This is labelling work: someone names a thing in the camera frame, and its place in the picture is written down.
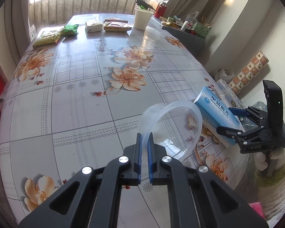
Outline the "white gloved right hand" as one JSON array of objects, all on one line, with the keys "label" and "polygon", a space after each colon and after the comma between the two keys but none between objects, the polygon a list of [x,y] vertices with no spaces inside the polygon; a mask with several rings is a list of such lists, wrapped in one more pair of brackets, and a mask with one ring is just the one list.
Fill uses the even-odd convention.
[{"label": "white gloved right hand", "polygon": [[[270,151],[269,156],[271,160],[276,160],[274,171],[279,170],[285,165],[285,148],[275,148]],[[268,167],[266,155],[263,152],[254,153],[254,160],[258,170],[264,171]]]}]

